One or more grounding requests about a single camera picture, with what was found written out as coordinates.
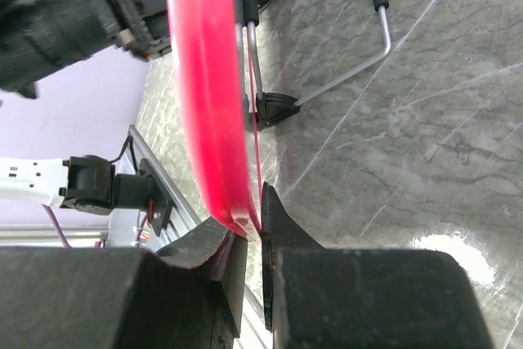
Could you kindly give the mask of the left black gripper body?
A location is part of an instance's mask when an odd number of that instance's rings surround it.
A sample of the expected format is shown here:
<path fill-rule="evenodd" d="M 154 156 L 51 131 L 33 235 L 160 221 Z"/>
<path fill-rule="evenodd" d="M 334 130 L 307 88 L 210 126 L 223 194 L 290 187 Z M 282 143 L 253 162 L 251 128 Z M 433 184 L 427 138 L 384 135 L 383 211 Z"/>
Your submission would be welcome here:
<path fill-rule="evenodd" d="M 1 0 L 4 92 L 36 100 L 38 81 L 111 46 L 170 53 L 167 0 Z"/>

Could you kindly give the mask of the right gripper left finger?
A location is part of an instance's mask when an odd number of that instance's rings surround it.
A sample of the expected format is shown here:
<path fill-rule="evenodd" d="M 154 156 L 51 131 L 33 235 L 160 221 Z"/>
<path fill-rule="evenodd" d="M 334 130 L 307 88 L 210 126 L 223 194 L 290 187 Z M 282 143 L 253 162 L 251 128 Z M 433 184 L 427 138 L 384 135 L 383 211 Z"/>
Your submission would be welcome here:
<path fill-rule="evenodd" d="M 4 348 L 230 348 L 245 238 L 208 219 L 143 248 L 1 250 Z"/>

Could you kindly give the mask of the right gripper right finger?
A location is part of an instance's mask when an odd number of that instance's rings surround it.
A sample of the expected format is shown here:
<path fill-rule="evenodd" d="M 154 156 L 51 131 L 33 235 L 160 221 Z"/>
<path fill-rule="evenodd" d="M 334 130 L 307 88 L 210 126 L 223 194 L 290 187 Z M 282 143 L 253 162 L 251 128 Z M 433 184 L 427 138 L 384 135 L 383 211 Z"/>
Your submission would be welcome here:
<path fill-rule="evenodd" d="M 465 270 L 448 253 L 326 248 L 261 194 L 265 326 L 276 348 L 491 348 Z"/>

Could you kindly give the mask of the pink framed whiteboard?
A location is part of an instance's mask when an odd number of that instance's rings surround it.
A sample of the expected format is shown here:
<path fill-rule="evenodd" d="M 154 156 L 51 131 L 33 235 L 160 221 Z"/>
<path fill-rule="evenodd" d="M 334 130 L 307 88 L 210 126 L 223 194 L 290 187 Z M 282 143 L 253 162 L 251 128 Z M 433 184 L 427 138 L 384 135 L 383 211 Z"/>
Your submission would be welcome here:
<path fill-rule="evenodd" d="M 203 204 L 226 228 L 256 240 L 235 34 L 235 0 L 168 0 L 188 158 Z"/>

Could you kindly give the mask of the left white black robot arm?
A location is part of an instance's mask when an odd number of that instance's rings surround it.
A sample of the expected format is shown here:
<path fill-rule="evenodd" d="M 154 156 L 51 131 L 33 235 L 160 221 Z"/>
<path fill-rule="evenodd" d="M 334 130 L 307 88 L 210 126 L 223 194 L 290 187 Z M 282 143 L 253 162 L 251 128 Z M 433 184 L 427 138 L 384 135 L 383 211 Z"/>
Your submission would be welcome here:
<path fill-rule="evenodd" d="M 39 98 L 1 92 L 1 157 L 67 159 L 94 154 L 114 159 L 136 124 L 153 62 L 117 47 L 67 67 L 38 83 Z M 108 217 L 53 208 L 62 228 L 106 226 Z M 1 225 L 48 225 L 35 202 L 1 200 Z"/>

